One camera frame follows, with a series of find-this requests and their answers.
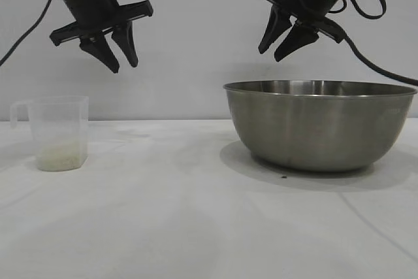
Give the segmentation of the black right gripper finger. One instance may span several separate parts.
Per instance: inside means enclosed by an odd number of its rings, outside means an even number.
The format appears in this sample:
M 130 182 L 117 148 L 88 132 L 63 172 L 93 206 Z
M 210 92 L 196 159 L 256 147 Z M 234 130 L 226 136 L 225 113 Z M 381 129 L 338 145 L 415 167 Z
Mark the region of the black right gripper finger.
M 292 26 L 290 15 L 278 6 L 272 6 L 265 33 L 258 46 L 260 54 L 265 53 L 279 36 Z
M 316 42 L 319 38 L 317 33 L 318 30 L 311 25 L 295 24 L 274 52 L 275 60 L 280 62 L 296 50 Z

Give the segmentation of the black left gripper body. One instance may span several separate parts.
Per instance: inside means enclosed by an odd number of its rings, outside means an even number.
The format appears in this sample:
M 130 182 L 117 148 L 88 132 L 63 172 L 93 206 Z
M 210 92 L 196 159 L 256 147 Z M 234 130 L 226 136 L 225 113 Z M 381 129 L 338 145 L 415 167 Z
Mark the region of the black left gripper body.
M 75 21 L 52 31 L 55 46 L 153 15 L 149 0 L 119 5 L 116 0 L 63 0 Z

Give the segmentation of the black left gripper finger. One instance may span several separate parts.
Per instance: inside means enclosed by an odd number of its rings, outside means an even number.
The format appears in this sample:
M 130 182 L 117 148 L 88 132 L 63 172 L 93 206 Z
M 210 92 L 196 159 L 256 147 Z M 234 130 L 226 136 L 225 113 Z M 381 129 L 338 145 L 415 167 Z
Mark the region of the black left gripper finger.
M 130 66 L 138 66 L 138 56 L 133 40 L 133 24 L 124 22 L 117 25 L 112 32 L 112 40 L 119 46 Z
M 80 49 L 98 59 L 113 73 L 118 73 L 120 64 L 111 51 L 103 34 L 80 38 Z

